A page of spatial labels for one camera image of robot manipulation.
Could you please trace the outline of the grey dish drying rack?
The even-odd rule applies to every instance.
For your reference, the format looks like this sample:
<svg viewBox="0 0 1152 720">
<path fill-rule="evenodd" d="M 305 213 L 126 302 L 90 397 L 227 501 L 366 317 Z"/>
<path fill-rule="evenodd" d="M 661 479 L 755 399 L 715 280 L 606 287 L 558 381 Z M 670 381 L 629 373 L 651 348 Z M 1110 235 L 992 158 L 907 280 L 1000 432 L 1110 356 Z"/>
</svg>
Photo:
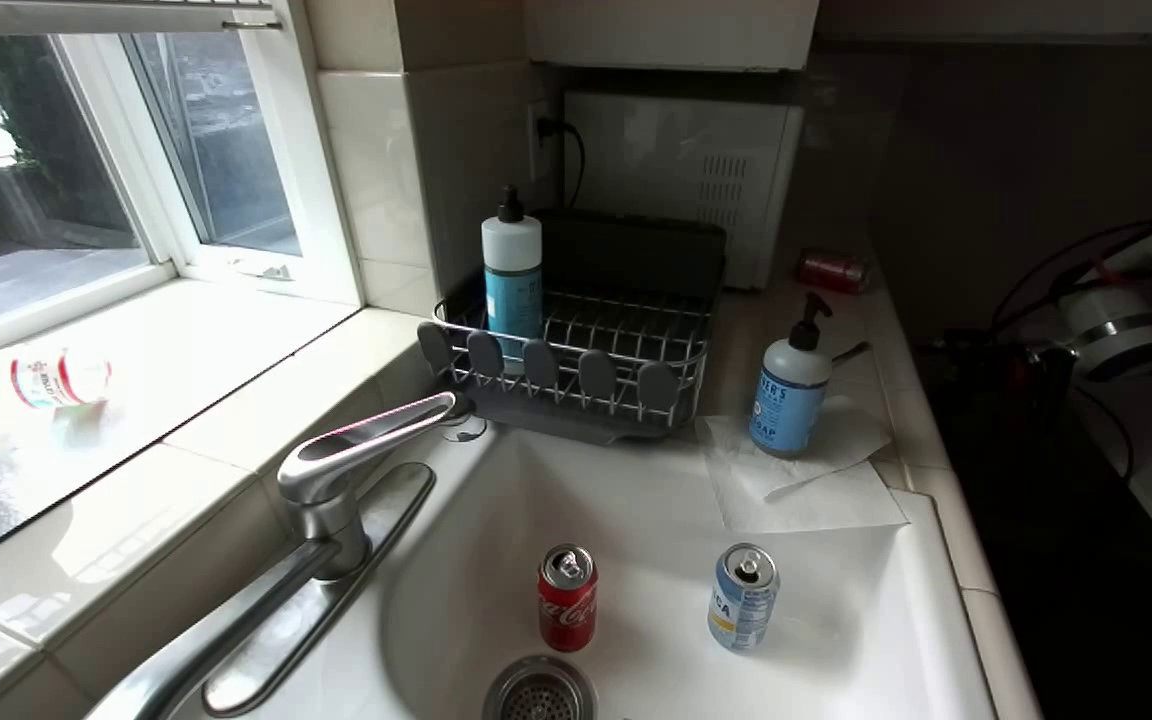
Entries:
<svg viewBox="0 0 1152 720">
<path fill-rule="evenodd" d="M 542 331 L 494 331 L 472 276 L 418 335 L 430 366 L 498 425 L 608 445 L 673 435 L 702 408 L 729 235 L 598 213 L 542 222 Z"/>
</svg>

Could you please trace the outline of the blue dish soap bottle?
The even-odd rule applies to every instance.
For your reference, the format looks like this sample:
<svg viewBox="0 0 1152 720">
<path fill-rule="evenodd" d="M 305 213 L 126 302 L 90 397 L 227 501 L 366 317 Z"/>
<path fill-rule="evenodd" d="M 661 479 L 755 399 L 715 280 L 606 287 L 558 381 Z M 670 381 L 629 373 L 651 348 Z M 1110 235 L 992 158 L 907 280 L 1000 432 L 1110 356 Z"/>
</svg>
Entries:
<svg viewBox="0 0 1152 720">
<path fill-rule="evenodd" d="M 480 222 L 483 312 L 494 331 L 538 335 L 546 321 L 546 222 L 509 188 Z"/>
</svg>

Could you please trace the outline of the blue hand soap pump bottle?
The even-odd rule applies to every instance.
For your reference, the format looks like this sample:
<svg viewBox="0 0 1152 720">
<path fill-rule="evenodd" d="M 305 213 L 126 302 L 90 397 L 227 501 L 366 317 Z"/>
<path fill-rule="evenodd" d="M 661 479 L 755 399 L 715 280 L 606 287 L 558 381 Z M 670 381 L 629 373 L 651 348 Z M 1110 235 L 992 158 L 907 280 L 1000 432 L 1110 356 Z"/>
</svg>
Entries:
<svg viewBox="0 0 1152 720">
<path fill-rule="evenodd" d="M 831 360 L 820 351 L 827 302 L 809 293 L 801 321 L 784 341 L 765 348 L 750 417 L 750 441 L 771 455 L 801 455 L 814 445 Z"/>
</svg>

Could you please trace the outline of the red soda can upright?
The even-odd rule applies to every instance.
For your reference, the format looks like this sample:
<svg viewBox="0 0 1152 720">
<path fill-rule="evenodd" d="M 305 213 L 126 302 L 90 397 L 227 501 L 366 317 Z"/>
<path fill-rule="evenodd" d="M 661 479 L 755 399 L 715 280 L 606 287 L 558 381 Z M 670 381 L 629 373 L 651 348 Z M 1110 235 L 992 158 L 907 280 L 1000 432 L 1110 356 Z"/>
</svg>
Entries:
<svg viewBox="0 0 1152 720">
<path fill-rule="evenodd" d="M 542 638 L 558 651 L 581 651 L 598 637 L 598 554 L 586 545 L 558 545 L 538 573 Z"/>
</svg>

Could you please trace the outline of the red soda can lying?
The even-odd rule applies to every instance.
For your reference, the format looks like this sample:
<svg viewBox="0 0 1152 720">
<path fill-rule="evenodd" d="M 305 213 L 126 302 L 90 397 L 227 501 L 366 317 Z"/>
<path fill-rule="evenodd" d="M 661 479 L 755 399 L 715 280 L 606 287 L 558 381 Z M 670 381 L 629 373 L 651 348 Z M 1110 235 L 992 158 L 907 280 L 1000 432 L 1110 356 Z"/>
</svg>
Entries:
<svg viewBox="0 0 1152 720">
<path fill-rule="evenodd" d="M 860 296 L 869 266 L 849 255 L 806 252 L 797 276 L 814 287 Z"/>
</svg>

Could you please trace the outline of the blue soda can upright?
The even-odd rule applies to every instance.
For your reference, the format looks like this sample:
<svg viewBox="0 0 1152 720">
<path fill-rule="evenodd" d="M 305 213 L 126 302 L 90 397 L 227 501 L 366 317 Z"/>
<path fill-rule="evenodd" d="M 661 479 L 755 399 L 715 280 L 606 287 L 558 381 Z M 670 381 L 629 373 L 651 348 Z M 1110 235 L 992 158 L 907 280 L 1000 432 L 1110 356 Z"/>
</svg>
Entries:
<svg viewBox="0 0 1152 720">
<path fill-rule="evenodd" d="M 729 651 L 755 651 L 782 597 L 782 565 L 762 545 L 731 545 L 712 568 L 708 632 Z"/>
</svg>

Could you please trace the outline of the white folded paper towel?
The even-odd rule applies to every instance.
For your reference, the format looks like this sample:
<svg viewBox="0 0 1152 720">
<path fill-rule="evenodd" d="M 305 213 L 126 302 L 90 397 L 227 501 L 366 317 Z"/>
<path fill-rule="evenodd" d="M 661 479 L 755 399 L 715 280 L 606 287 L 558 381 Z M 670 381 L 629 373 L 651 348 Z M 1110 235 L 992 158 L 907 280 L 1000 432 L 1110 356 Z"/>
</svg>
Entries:
<svg viewBox="0 0 1152 720">
<path fill-rule="evenodd" d="M 903 520 L 872 455 L 893 445 L 857 399 L 827 399 L 806 455 L 771 455 L 731 417 L 704 419 L 708 472 L 731 530 L 839 530 Z"/>
</svg>

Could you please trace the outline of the metal sink drain strainer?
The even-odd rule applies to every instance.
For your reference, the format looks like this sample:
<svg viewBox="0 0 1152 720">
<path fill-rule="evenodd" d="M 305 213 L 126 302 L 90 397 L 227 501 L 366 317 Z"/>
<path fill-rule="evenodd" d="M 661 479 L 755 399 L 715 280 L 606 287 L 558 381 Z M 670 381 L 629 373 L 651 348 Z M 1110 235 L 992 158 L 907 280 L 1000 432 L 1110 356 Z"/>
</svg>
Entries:
<svg viewBox="0 0 1152 720">
<path fill-rule="evenodd" d="M 560 657 L 522 657 L 490 682 L 480 720 L 598 720 L 598 691 Z"/>
</svg>

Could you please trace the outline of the white sink basin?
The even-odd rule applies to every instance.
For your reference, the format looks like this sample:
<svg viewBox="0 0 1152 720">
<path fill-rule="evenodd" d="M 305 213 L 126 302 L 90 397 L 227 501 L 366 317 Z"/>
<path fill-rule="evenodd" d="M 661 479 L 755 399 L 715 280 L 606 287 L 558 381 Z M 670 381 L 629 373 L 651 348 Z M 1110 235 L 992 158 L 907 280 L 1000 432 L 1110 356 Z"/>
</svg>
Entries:
<svg viewBox="0 0 1152 720">
<path fill-rule="evenodd" d="M 490 682 L 546 647 L 542 554 L 586 545 L 598 637 L 571 663 L 598 720 L 992 720 L 937 513 L 893 501 L 893 529 L 731 530 L 704 447 L 505 432 L 451 479 L 384 590 L 399 710 L 478 720 Z M 712 568 L 731 545 L 782 565 L 755 651 L 708 632 Z"/>
</svg>

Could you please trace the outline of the chrome sink faucet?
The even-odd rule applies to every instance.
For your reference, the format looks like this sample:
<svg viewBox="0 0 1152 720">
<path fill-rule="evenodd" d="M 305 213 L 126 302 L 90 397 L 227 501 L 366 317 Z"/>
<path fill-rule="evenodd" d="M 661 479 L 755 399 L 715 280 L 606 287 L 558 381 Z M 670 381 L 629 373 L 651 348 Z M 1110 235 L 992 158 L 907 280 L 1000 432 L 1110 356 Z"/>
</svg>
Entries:
<svg viewBox="0 0 1152 720">
<path fill-rule="evenodd" d="M 187 704 L 208 714 L 260 707 L 362 597 L 438 486 L 430 462 L 384 455 L 463 412 L 458 390 L 434 390 L 296 445 L 276 469 L 276 486 L 302 515 L 302 545 L 151 651 L 90 720 L 170 720 Z"/>
</svg>

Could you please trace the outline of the clear red striped plastic cup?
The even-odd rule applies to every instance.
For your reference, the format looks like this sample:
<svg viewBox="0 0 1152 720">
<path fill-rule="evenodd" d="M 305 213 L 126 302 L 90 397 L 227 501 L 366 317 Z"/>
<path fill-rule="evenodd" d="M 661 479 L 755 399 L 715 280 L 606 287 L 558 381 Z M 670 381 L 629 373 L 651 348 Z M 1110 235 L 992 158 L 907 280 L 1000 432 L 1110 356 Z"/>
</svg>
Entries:
<svg viewBox="0 0 1152 720">
<path fill-rule="evenodd" d="M 111 364 L 90 351 L 18 356 L 7 381 L 23 408 L 96 408 L 108 397 Z"/>
</svg>

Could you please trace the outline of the white framed window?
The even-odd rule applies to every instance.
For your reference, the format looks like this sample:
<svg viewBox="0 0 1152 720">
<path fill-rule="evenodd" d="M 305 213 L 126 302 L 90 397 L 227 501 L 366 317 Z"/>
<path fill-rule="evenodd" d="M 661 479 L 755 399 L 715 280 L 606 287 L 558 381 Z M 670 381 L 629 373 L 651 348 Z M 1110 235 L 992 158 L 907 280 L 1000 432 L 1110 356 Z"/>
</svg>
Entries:
<svg viewBox="0 0 1152 720">
<path fill-rule="evenodd" d="M 0 0 L 0 348 L 173 285 L 362 298 L 305 0 Z"/>
</svg>

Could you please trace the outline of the white wall power outlet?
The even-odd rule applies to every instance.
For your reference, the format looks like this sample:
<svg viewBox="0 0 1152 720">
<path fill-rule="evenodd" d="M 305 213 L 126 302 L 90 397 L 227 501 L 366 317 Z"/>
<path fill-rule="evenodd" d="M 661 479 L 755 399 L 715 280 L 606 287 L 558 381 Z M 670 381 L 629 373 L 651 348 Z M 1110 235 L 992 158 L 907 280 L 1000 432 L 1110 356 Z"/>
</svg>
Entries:
<svg viewBox="0 0 1152 720">
<path fill-rule="evenodd" d="M 560 138 L 566 134 L 566 119 L 560 116 L 551 116 L 547 107 L 542 107 L 542 102 L 534 102 L 527 107 L 534 116 L 527 116 L 527 125 L 534 125 L 534 144 L 527 144 L 527 158 L 534 158 L 534 175 L 546 175 L 547 172 L 547 144 L 551 138 Z"/>
</svg>

